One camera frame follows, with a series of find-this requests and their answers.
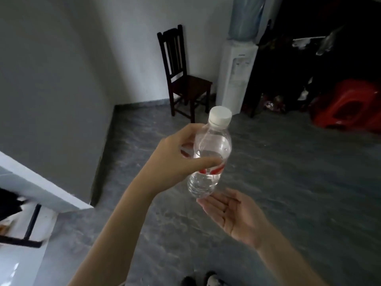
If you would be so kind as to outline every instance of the bottle cap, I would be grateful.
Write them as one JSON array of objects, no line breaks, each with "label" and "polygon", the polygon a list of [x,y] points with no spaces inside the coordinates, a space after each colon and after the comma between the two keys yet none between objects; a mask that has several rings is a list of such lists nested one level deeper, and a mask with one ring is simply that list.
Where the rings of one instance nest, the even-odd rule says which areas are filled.
[{"label": "bottle cap", "polygon": [[232,112],[224,106],[214,106],[209,112],[209,123],[219,129],[226,129],[231,119]]}]

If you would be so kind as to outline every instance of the marble floor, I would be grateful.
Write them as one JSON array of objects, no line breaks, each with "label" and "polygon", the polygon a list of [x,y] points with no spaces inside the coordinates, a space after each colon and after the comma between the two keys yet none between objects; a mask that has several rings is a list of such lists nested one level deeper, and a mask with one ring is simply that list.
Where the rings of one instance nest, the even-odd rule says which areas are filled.
[{"label": "marble floor", "polygon": [[[201,108],[196,119],[207,120]],[[156,144],[187,123],[168,105],[116,110],[98,206],[58,216],[35,286],[68,283]],[[230,132],[219,187],[253,197],[329,284],[381,284],[381,138],[319,129],[299,112],[235,115]],[[208,270],[233,286],[276,285],[257,254],[226,236],[180,183],[151,205],[127,285],[179,285]]]}]

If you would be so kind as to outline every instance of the wooden chair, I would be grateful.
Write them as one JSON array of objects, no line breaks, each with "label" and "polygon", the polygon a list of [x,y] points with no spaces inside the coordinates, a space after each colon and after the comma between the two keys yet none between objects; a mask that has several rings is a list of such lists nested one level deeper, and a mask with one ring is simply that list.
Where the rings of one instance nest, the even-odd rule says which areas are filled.
[{"label": "wooden chair", "polygon": [[[198,105],[205,105],[205,112],[209,112],[210,87],[212,86],[212,82],[187,74],[182,25],[178,25],[177,28],[169,29],[163,34],[159,32],[157,38],[159,39],[160,49],[162,51],[165,75],[168,83],[171,114],[174,116],[175,112],[178,112],[189,118],[191,123],[194,123],[194,110]],[[171,79],[181,72],[183,76],[172,82]],[[205,103],[203,103],[198,100],[198,98],[205,92],[207,93],[206,100]],[[173,98],[174,93],[180,96],[176,102]],[[189,102],[190,116],[174,107],[181,100],[184,100],[185,105]]]}]

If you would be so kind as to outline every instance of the chair leg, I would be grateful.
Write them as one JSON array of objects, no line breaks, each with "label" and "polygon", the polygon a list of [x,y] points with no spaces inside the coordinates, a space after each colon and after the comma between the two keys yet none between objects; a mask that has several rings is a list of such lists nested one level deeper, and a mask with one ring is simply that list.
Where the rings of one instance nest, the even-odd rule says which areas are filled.
[{"label": "chair leg", "polygon": [[207,96],[206,96],[206,100],[205,100],[205,112],[206,113],[209,113],[209,100],[210,100],[210,87],[207,91]]},{"label": "chair leg", "polygon": [[171,106],[171,114],[174,116],[174,98],[173,98],[173,93],[169,94],[169,104]]},{"label": "chair leg", "polygon": [[195,123],[195,118],[194,118],[194,100],[190,100],[190,123]]}]

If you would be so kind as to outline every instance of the hand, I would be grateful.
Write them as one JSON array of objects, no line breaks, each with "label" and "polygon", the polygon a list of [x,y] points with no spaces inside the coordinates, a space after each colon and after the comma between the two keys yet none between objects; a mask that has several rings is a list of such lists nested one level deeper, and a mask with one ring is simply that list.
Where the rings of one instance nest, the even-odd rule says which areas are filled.
[{"label": "hand", "polygon": [[214,192],[197,202],[228,235],[259,250],[271,224],[251,197],[234,189],[226,191],[227,195]]},{"label": "hand", "polygon": [[157,148],[135,178],[141,187],[156,195],[188,175],[204,168],[215,167],[222,163],[217,157],[188,158],[180,147],[193,148],[196,132],[204,124],[188,124],[173,135],[163,138]]}]

